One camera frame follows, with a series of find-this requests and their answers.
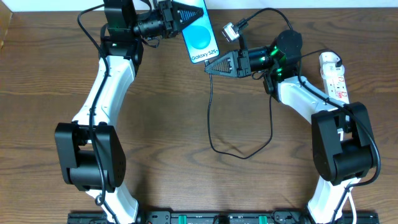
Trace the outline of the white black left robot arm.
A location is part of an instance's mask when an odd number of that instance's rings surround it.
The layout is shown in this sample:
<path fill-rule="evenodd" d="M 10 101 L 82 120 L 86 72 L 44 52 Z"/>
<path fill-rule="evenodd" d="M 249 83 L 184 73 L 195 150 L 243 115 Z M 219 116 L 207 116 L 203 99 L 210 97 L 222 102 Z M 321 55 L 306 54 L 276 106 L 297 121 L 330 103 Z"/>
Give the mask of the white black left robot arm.
<path fill-rule="evenodd" d="M 65 183 L 94 198 L 105 223 L 143 223 L 138 201 L 124 177 L 126 156 L 116 132 L 126 93 L 136 79 L 144 47 L 157 48 L 203 18 L 206 7 L 178 1 L 150 1 L 138 13 L 130 0 L 104 1 L 106 23 L 94 41 L 99 67 L 90 93 L 69 123 L 55 129 Z"/>

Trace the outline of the blue Galaxy smartphone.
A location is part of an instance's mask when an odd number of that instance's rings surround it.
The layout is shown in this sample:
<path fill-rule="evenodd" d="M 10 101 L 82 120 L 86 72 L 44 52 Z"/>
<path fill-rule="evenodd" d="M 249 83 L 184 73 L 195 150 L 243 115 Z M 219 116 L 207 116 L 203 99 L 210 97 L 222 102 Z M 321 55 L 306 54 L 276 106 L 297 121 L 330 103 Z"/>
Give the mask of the blue Galaxy smartphone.
<path fill-rule="evenodd" d="M 220 51 L 205 0 L 179 0 L 178 2 L 203 9 L 203 16 L 182 31 L 191 63 L 199 63 L 218 56 Z"/>

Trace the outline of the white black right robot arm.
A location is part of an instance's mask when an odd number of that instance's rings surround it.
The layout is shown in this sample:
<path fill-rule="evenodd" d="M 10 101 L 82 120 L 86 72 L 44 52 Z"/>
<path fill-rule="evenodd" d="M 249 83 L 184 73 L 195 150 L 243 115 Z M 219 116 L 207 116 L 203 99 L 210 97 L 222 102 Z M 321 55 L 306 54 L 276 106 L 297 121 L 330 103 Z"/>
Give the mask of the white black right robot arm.
<path fill-rule="evenodd" d="M 307 211 L 297 223 L 340 223 L 342 208 L 354 188 L 375 181 L 368 172 L 380 172 L 381 158 L 366 107 L 350 103 L 342 91 L 344 67 L 331 50 L 320 55 L 324 90 L 313 86 L 302 73 L 302 36 L 282 31 L 270 45 L 249 49 L 241 30 L 223 29 L 238 50 L 225 53 L 206 65 L 209 75 L 243 78 L 260 73 L 272 100 L 294 109 L 311 125 L 312 157 L 319 180 Z"/>

